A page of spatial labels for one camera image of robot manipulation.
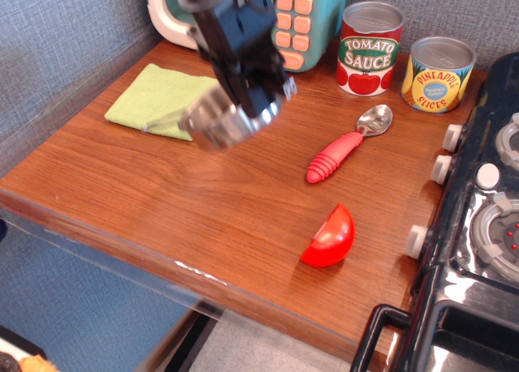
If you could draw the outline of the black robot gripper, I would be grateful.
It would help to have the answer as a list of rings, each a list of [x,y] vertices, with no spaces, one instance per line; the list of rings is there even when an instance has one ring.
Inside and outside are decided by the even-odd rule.
[[[275,0],[188,0],[188,12],[220,85],[249,118],[280,109],[297,92],[272,41]]]

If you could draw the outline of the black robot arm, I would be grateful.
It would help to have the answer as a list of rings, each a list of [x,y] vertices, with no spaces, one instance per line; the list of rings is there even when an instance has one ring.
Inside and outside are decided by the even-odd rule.
[[[193,15],[202,54],[232,102],[250,118],[290,98],[285,59],[272,40],[276,0],[178,0]]]

